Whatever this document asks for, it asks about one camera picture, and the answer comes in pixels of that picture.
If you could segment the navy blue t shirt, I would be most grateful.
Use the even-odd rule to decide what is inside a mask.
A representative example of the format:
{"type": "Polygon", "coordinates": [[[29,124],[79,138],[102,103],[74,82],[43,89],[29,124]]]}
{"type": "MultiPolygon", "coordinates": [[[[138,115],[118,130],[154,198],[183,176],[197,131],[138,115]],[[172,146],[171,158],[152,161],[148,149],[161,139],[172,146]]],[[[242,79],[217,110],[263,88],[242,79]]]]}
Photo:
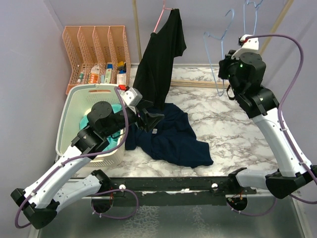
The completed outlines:
{"type": "Polygon", "coordinates": [[[163,114],[164,119],[149,132],[129,126],[126,150],[140,147],[151,158],[178,166],[196,168],[213,164],[209,144],[197,140],[186,112],[173,103],[166,103],[163,110],[149,108],[148,112],[163,114]]]}

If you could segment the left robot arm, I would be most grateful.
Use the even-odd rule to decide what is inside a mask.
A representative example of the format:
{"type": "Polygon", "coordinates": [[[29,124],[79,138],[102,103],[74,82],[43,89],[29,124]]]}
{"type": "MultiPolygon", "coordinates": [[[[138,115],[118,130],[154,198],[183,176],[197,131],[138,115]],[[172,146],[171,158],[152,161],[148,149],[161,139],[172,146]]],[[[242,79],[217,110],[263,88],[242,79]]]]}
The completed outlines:
{"type": "Polygon", "coordinates": [[[11,198],[19,207],[15,226],[23,228],[18,223],[19,215],[23,213],[29,221],[28,225],[41,229],[63,208],[85,196],[126,191],[122,186],[115,185],[102,170],[92,171],[71,186],[66,183],[98,155],[107,153],[108,137],[122,129],[128,130],[129,125],[134,123],[148,132],[163,118],[163,114],[151,114],[145,108],[134,112],[123,106],[121,111],[114,113],[110,103],[95,103],[87,115],[87,125],[77,133],[60,159],[32,185],[25,189],[17,188],[11,193],[11,198]]]}

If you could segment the teal t shirt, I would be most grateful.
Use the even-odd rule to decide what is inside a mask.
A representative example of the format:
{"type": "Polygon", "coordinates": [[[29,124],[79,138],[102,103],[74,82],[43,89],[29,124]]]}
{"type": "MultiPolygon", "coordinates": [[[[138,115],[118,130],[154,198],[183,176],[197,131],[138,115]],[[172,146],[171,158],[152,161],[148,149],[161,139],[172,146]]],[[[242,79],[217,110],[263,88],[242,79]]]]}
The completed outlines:
{"type": "Polygon", "coordinates": [[[103,151],[109,145],[108,138],[125,127],[123,110],[115,113],[110,103],[95,103],[87,114],[87,125],[78,132],[73,141],[83,154],[103,151]]]}

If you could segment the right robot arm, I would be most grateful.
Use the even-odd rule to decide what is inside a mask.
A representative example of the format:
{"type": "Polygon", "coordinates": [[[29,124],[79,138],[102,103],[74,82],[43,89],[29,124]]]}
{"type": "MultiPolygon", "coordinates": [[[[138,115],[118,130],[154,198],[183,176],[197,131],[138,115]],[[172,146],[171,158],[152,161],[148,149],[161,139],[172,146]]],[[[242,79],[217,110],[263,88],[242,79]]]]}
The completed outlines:
{"type": "Polygon", "coordinates": [[[304,155],[288,130],[280,104],[271,90],[261,85],[266,64],[255,51],[239,53],[230,50],[219,62],[218,76],[229,81],[234,97],[247,116],[265,137],[278,164],[276,171],[241,168],[231,175],[228,190],[238,194],[245,187],[268,190],[283,199],[310,183],[317,167],[304,155]]]}

